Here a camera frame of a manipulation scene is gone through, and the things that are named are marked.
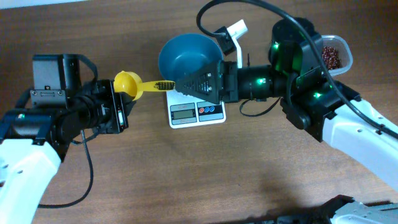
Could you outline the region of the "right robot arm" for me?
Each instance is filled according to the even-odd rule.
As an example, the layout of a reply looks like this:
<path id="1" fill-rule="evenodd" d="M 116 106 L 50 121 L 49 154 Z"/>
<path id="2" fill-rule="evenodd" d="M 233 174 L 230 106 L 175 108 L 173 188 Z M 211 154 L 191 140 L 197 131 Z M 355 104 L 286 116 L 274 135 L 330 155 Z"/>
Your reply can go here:
<path id="1" fill-rule="evenodd" d="M 214 104 L 280 98 L 286 118 L 296 128 L 349 155 L 396 188 L 397 126 L 358 92 L 327 79 L 300 28 L 320 53 L 323 41 L 310 21 L 282 19 L 272 29 L 268 65 L 240 68 L 235 62 L 215 61 L 177 81 L 175 89 Z"/>

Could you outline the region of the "yellow measuring scoop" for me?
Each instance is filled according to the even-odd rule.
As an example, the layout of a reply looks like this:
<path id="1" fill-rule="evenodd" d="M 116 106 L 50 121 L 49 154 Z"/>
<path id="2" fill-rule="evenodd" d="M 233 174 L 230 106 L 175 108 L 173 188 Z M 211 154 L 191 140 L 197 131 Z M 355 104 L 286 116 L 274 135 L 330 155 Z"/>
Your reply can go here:
<path id="1" fill-rule="evenodd" d="M 114 90 L 123 92 L 137 101 L 144 92 L 166 92 L 175 89 L 175 82 L 171 80 L 158 80 L 143 82 L 140 76 L 134 72 L 119 72 L 114 78 Z"/>

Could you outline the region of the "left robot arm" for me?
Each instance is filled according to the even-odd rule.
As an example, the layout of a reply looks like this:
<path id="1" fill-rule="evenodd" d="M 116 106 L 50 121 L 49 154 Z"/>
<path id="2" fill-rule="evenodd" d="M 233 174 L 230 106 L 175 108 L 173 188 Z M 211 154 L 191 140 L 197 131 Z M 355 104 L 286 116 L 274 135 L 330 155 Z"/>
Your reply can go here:
<path id="1" fill-rule="evenodd" d="M 118 134 L 128 127 L 134 98 L 114 80 L 80 78 L 80 54 L 35 55 L 34 86 L 1 119 L 1 222 L 31 223 L 68 148 L 86 129 Z"/>

